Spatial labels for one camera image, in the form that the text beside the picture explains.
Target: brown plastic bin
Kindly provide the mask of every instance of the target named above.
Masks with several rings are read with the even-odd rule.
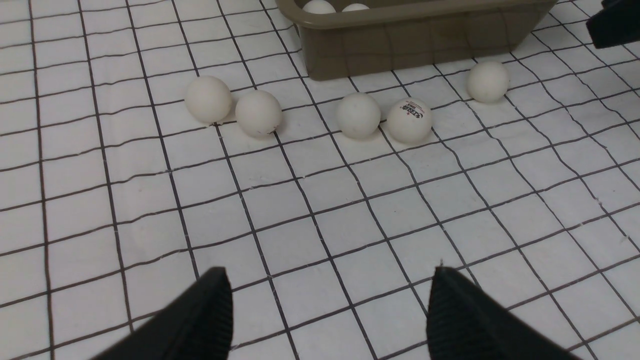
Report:
[[[329,80],[508,53],[557,0],[276,0],[300,34],[309,76]],[[352,3],[370,10],[342,13]]]

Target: white ping pong ball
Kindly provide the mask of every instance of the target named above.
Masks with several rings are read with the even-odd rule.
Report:
[[[413,144],[423,141],[431,133],[432,126],[431,109],[413,97],[398,101],[387,116],[389,133],[401,143]]]
[[[254,90],[238,100],[236,120],[245,134],[261,138],[274,132],[283,118],[278,99],[266,91]]]
[[[302,10],[316,14],[335,13],[333,5],[325,0],[311,0],[302,8]]]
[[[200,76],[187,86],[184,104],[197,121],[213,124],[223,120],[233,107],[229,87],[213,76]]]
[[[342,12],[357,12],[360,10],[368,10],[369,7],[367,5],[364,4],[351,4],[349,6],[347,6],[346,8],[342,9]]]
[[[375,99],[362,92],[345,96],[335,112],[342,133],[352,139],[366,139],[378,128],[382,113]]]
[[[479,102],[497,102],[508,88],[509,71],[497,61],[478,63],[467,77],[467,92]]]

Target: white tile floor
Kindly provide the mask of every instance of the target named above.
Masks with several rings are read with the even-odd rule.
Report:
[[[460,268],[583,359],[640,348],[640,47],[561,1],[511,54],[317,83],[273,0],[0,1],[0,359],[88,359],[212,266],[231,359],[427,359],[431,276]],[[276,95],[248,138],[182,104],[197,74]],[[337,100],[421,97],[435,132],[344,137]]]

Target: grid pattern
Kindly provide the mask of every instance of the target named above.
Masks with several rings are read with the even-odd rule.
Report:
[[[634,359],[640,46],[596,50],[599,9],[561,1],[485,106],[477,60],[311,81],[273,0],[0,2],[0,359],[89,358],[211,266],[232,359],[425,359],[441,261],[581,358]],[[286,125],[200,126],[200,74]],[[420,97],[433,135],[345,138],[354,91]]]

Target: ping pong ball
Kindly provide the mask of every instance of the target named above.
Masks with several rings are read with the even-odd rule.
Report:
[[[509,71],[497,61],[478,63],[467,78],[467,92],[479,102],[497,102],[508,88]]]
[[[260,138],[271,134],[282,122],[278,99],[266,91],[254,90],[236,104],[236,120],[245,134]]]
[[[433,116],[422,101],[409,97],[398,101],[387,116],[387,129],[401,143],[423,141],[431,133]]]
[[[335,118],[345,136],[365,139],[378,128],[382,114],[371,95],[357,92],[340,100]]]
[[[302,10],[308,13],[326,14],[335,13],[335,8],[328,1],[325,0],[311,0]]]
[[[359,10],[368,10],[369,7],[364,4],[351,4],[346,8],[342,9],[342,12],[356,12]]]
[[[187,110],[197,121],[213,124],[223,120],[231,111],[233,98],[229,87],[213,76],[194,79],[184,97]]]

